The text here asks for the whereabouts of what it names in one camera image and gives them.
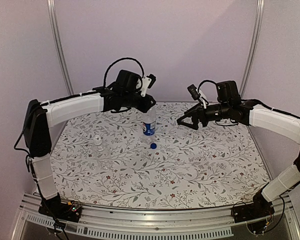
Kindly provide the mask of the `blue label plastic bottle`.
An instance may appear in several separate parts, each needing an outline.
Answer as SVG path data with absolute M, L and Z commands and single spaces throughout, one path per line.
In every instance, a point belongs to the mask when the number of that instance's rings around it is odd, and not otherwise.
M 157 113 L 156 108 L 153 106 L 151 107 L 147 113 L 142 115 L 142 134 L 143 134 L 143 141 L 151 145 L 155 142 L 155 134 L 156 134 L 156 120 L 157 120 Z

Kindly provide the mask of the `blue bottle cap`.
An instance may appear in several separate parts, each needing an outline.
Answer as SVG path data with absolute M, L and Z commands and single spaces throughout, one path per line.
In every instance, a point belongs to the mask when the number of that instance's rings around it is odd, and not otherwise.
M 156 149 L 157 148 L 157 144 L 156 143 L 151 143 L 150 144 L 150 148 L 151 149 Z

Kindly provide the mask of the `clear plastic bottle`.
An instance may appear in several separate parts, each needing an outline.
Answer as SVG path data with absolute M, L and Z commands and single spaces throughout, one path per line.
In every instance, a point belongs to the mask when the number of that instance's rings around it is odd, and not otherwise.
M 92 138 L 93 158 L 97 160 L 102 170 L 108 170 L 112 167 L 113 161 L 106 142 L 99 136 L 94 135 Z

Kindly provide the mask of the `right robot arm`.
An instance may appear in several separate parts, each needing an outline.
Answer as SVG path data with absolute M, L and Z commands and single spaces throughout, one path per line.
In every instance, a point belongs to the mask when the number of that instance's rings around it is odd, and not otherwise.
M 258 99 L 242 99 L 234 80 L 214 84 L 217 104 L 209 104 L 199 87 L 193 84 L 187 90 L 198 104 L 184 112 L 177 124 L 198 130 L 199 124 L 231 120 L 245 126 L 261 128 L 284 136 L 300 145 L 300 116 L 270 107 Z M 300 150 L 293 164 L 282 171 L 253 196 L 248 213 L 259 218 L 268 205 L 281 194 L 300 183 Z

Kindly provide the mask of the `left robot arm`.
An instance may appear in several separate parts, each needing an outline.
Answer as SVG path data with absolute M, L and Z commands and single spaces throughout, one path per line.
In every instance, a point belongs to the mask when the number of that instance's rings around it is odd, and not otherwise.
M 23 128 L 20 134 L 29 158 L 29 170 L 39 190 L 45 209 L 53 216 L 64 213 L 64 205 L 54 182 L 51 168 L 52 141 L 50 129 L 68 120 L 92 113 L 122 113 L 136 109 L 147 113 L 156 101 L 147 94 L 156 82 L 153 74 L 140 76 L 120 70 L 116 80 L 108 87 L 95 87 L 90 91 L 70 95 L 52 101 L 28 103 Z

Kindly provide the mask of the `floral patterned table mat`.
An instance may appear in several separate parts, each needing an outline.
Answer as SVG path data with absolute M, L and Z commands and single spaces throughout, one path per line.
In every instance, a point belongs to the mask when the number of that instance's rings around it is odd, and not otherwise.
M 156 105 L 156 149 L 143 141 L 137 110 L 91 113 L 67 122 L 50 157 L 63 199 L 142 209 L 192 209 L 250 202 L 269 180 L 242 124 L 210 122 L 199 130 L 177 124 L 190 103 Z M 101 169 L 93 136 L 107 144 L 110 169 Z

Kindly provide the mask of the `aluminium front frame rail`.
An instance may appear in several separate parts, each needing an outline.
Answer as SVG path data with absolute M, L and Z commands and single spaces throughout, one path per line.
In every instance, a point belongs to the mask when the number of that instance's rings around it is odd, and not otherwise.
M 265 233 L 250 227 L 263 219 L 235 222 L 231 206 L 145 210 L 85 204 L 78 222 L 54 226 L 39 213 L 40 198 L 25 194 L 15 217 L 13 240 L 300 240 L 300 225 L 288 196 L 274 201 Z

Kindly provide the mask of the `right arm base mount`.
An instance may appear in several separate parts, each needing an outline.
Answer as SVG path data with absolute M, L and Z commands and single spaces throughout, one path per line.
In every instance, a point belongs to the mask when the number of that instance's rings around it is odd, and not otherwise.
M 258 192 L 252 198 L 252 203 L 243 205 L 234 205 L 231 209 L 231 216 L 235 223 L 241 223 L 246 221 L 251 221 L 263 217 L 273 215 L 275 213 L 272 202 L 268 202 L 261 194 Z

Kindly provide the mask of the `right aluminium corner post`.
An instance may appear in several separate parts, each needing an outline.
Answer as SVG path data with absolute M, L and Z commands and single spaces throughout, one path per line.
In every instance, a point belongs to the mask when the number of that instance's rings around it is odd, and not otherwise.
M 262 28 L 262 22 L 263 22 L 263 14 L 264 14 L 264 8 L 265 8 L 265 1 L 264 0 L 257 0 L 256 1 L 256 11 L 255 11 L 255 19 L 254 19 L 254 26 L 252 31 L 252 38 L 250 42 L 249 52 L 247 55 L 246 64 L 243 71 L 243 77 L 242 82 L 239 88 L 239 94 L 243 97 L 247 86 L 248 81 L 250 78 L 250 74 L 252 71 L 254 58 L 256 55 L 257 47 L 258 47 L 258 41 L 260 37 L 260 32 Z

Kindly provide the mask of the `aluminium corner post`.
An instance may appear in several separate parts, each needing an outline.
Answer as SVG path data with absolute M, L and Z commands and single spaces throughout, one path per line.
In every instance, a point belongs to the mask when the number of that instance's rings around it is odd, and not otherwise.
M 252 71 L 254 58 L 256 55 L 257 47 L 258 47 L 258 41 L 260 37 L 260 32 L 262 28 L 262 22 L 263 22 L 263 14 L 264 14 L 264 8 L 265 8 L 265 1 L 264 0 L 257 0 L 256 1 L 256 11 L 255 11 L 255 19 L 254 19 L 254 26 L 252 31 L 252 38 L 250 42 L 249 52 L 247 55 L 246 64 L 243 71 L 243 77 L 242 82 L 239 88 L 239 94 L 243 97 L 247 86 L 248 81 L 250 78 L 250 74 Z
M 47 0 L 46 2 L 47 2 L 47 10 L 48 10 L 48 15 L 49 15 L 49 21 L 50 21 L 51 30 L 52 30 L 52 37 L 53 37 L 53 40 L 54 40 L 56 54 L 57 54 L 57 58 L 58 58 L 58 61 L 59 61 L 63 81 L 64 81 L 64 84 L 65 84 L 68 95 L 73 95 L 74 90 L 73 90 L 73 86 L 72 86 L 72 83 L 71 83 L 69 71 L 68 71 L 68 68 L 67 68 L 66 58 L 65 58 L 65 55 L 64 55 L 64 51 L 63 51 L 62 40 L 61 40 L 61 35 L 60 35 L 60 30 L 59 30 L 59 25 L 58 25 L 58 19 L 57 19 L 57 11 L 56 11 L 56 6 L 55 6 L 55 1 L 54 0 Z

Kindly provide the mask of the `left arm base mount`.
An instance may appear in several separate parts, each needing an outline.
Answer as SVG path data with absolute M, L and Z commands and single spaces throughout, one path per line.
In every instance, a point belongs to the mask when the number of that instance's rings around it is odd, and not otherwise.
M 57 194 L 51 199 L 42 198 L 38 212 L 58 220 L 78 223 L 82 214 L 82 204 L 74 200 L 62 202 Z

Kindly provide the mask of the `left aluminium corner post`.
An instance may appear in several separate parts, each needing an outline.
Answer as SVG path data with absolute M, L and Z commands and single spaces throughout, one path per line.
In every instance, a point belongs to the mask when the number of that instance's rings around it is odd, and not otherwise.
M 54 0 L 47 0 L 46 2 L 47 2 L 47 10 L 48 10 L 48 15 L 49 15 L 49 21 L 50 21 L 51 30 L 52 30 L 52 37 L 53 37 L 53 40 L 54 40 L 56 54 L 57 54 L 57 58 L 58 58 L 58 61 L 59 61 L 63 81 L 64 81 L 64 84 L 65 84 L 68 95 L 73 95 L 74 90 L 73 90 L 73 86 L 72 86 L 72 83 L 71 83 L 69 71 L 68 71 L 68 68 L 67 68 L 66 58 L 65 58 L 65 55 L 64 55 L 64 51 L 63 51 L 62 40 L 61 40 L 61 35 L 60 35 L 60 30 L 59 30 L 59 25 L 58 25 L 58 19 L 57 19 L 57 11 L 56 11 L 56 6 L 55 6 L 55 1 Z

